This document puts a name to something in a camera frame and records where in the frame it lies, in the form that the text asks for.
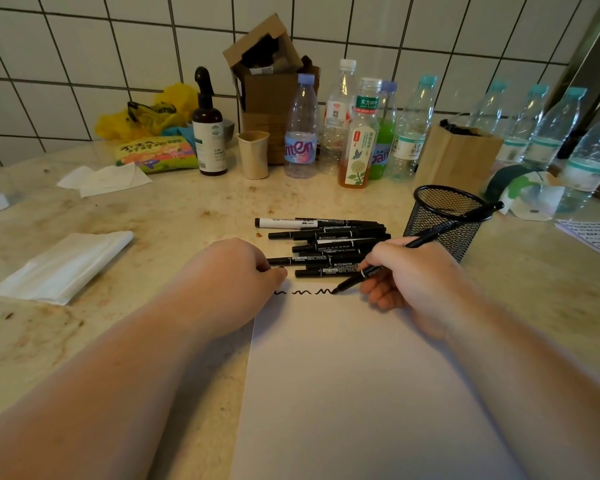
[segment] clear bottle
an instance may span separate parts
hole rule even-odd
[[[536,126],[542,120],[544,96],[548,90],[549,86],[545,84],[536,84],[529,90],[524,107],[516,117],[509,119],[504,131],[500,134],[504,143],[496,156],[496,161],[507,164],[522,161],[522,153],[529,144]]]
[[[557,217],[564,218],[582,208],[600,185],[600,121],[577,144],[558,180],[565,189]]]
[[[384,171],[385,178],[397,182],[407,182],[413,178],[422,144],[431,126],[433,86],[437,80],[438,76],[423,75],[418,87],[405,104],[396,124],[389,160]]]
[[[494,79],[489,86],[487,94],[476,104],[469,114],[467,126],[478,128],[487,133],[496,131],[498,121],[502,116],[502,94],[507,88],[503,80]]]
[[[389,160],[389,152],[395,133],[395,120],[398,110],[395,108],[395,92],[398,90],[398,83],[392,80],[382,81],[382,93],[380,94],[380,103],[378,105],[378,120],[380,129],[376,138],[374,151],[371,153],[371,169],[369,178],[378,180],[382,178],[386,163]]]
[[[586,92],[586,88],[568,88],[560,102],[544,115],[522,156],[527,167],[533,170],[549,168],[578,120],[580,99]]]
[[[367,186],[371,151],[380,128],[376,112],[381,87],[381,79],[360,79],[356,107],[347,135],[347,149],[338,167],[338,183],[345,188],[362,189]]]
[[[340,59],[338,80],[329,91],[320,135],[320,171],[328,175],[338,172],[338,162],[347,144],[356,81],[353,72],[356,62]]]
[[[313,90],[313,74],[298,74],[298,92],[285,135],[285,173],[292,178],[316,174],[315,150],[318,145],[318,97]]]

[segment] table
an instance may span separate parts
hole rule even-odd
[[[237,152],[234,145],[229,154]],[[0,411],[148,300],[209,243],[239,236],[268,257],[289,255],[289,241],[268,241],[268,230],[254,227],[255,217],[375,220],[400,236],[413,205],[410,185],[383,180],[349,190],[335,177],[294,180],[282,168],[247,180],[235,157],[221,177],[163,173],[152,175],[150,185],[85,199],[55,186],[79,164],[97,169],[112,155],[111,144],[88,143],[0,170],[0,184],[18,193],[0,212],[0,281],[69,233],[135,235],[69,306],[0,298]],[[600,221],[600,201],[576,217]],[[463,266],[490,295],[600,376],[599,254],[551,223],[496,215],[481,227]],[[251,325],[209,345],[189,368],[151,478],[228,478],[250,338]]]

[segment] plastic bottle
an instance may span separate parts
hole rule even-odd
[[[583,207],[600,185],[600,121],[577,144],[558,179],[565,186],[560,217]]]
[[[433,117],[433,86],[438,76],[423,75],[405,104],[395,128],[384,176],[398,182],[413,178]]]
[[[193,112],[191,120],[200,173],[211,177],[224,175],[227,167],[224,157],[223,119],[222,113],[214,108],[214,90],[211,87],[209,71],[198,67],[194,78],[200,87],[200,94],[198,108]]]
[[[374,151],[371,153],[371,169],[369,173],[371,180],[382,178],[386,163],[389,160],[389,151],[391,151],[391,144],[395,133],[395,120],[398,115],[398,111],[395,108],[395,92],[397,90],[397,82],[392,80],[382,81],[382,93],[380,94],[380,103],[378,104],[380,129],[378,130]]]
[[[546,170],[580,114],[580,99],[586,88],[568,88],[558,104],[546,113],[536,127],[522,158],[534,170]]]
[[[298,74],[298,91],[285,135],[285,173],[292,178],[316,174],[315,150],[318,145],[318,97],[313,90],[313,74]]]
[[[347,144],[353,99],[357,87],[353,76],[355,70],[355,61],[340,59],[338,80],[329,91],[329,100],[324,110],[319,167],[320,171],[329,175],[337,173],[338,162]]]
[[[544,96],[548,90],[549,86],[545,84],[536,84],[529,90],[524,107],[516,117],[510,118],[509,123],[501,133],[504,143],[496,156],[496,161],[508,164],[522,161],[522,153],[524,153],[531,135],[542,119]]]
[[[479,128],[487,133],[496,131],[496,126],[502,115],[502,94],[507,88],[507,83],[503,80],[491,82],[487,94],[476,104],[469,114],[467,126]]]
[[[380,128],[376,112],[381,87],[381,79],[363,77],[360,80],[356,107],[347,135],[347,149],[338,167],[338,183],[345,188],[362,189],[367,186],[371,151]]]

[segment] pen holder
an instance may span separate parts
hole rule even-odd
[[[462,214],[485,205],[485,202],[469,192],[444,185],[423,185],[415,190],[413,197],[416,203],[402,235],[417,235],[440,224],[465,221],[466,224],[438,238],[438,242],[456,261],[462,261],[480,225],[491,217],[489,215],[485,219],[474,221],[462,217]]]

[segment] paper cup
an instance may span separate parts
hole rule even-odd
[[[250,180],[260,180],[269,176],[267,147],[269,133],[265,131],[245,131],[238,135],[238,145],[242,157],[242,172]]]

